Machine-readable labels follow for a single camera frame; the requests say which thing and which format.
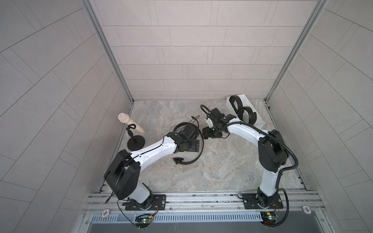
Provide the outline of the long black belt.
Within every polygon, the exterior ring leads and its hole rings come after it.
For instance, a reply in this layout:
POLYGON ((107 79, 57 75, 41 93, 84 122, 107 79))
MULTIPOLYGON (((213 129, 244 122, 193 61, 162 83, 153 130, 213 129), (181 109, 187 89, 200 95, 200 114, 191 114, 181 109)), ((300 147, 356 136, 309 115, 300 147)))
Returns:
POLYGON ((231 96, 229 98, 229 102, 230 102, 235 114, 237 115, 239 110, 243 107, 241 98, 237 95, 234 95, 234 96, 231 96))

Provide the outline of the black belt with silver buckle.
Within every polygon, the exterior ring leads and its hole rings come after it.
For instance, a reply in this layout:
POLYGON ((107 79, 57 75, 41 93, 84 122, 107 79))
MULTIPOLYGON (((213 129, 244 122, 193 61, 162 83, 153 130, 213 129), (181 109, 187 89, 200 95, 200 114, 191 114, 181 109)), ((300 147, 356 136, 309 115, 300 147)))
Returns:
POLYGON ((241 121, 254 125, 257 121, 257 113, 255 113, 252 108, 245 106, 242 107, 238 112, 238 117, 241 121))

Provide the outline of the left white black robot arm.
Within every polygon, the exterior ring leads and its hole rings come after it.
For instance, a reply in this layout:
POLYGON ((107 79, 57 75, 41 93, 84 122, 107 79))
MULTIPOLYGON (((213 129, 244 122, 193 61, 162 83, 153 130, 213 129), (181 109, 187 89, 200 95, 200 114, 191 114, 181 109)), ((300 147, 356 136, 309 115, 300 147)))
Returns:
POLYGON ((104 174, 104 180, 118 200, 130 198, 146 209, 153 202, 153 193, 146 185, 139 183, 140 173, 167 155, 202 152, 197 139, 201 135, 197 125, 183 122, 175 127, 175 131, 146 148, 132 152, 121 150, 104 174))

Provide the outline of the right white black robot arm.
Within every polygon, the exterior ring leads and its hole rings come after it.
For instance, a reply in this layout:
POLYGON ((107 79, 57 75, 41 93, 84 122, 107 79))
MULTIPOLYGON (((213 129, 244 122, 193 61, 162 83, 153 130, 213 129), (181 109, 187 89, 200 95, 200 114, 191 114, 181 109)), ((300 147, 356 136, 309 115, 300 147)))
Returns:
POLYGON ((263 209, 271 207, 277 200, 282 173, 299 165, 295 154, 284 144, 279 131, 262 131, 231 114, 224 115, 217 108, 209 110, 203 104, 200 108, 207 115, 208 126, 203 129, 204 139, 222 138, 222 133, 225 132, 238 135, 258 147, 263 175, 255 200, 263 209))

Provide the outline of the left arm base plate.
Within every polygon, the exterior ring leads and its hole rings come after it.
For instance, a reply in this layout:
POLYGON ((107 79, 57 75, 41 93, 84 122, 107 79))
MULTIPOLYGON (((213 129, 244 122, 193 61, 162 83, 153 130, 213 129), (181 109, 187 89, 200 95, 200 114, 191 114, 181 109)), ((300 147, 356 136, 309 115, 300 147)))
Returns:
POLYGON ((138 203, 135 200, 129 199, 128 202, 123 203, 126 211, 157 211, 165 210, 166 195, 151 194, 144 203, 138 203))

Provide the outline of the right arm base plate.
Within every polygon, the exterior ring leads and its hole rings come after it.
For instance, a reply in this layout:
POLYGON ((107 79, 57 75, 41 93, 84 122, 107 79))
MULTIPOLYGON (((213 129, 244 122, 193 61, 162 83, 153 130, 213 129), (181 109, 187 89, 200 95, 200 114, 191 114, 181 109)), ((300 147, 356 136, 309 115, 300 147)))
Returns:
POLYGON ((250 209, 283 209, 283 200, 276 192, 274 195, 267 197, 265 194, 259 193, 243 193, 238 194, 238 198, 243 201, 244 207, 250 209))

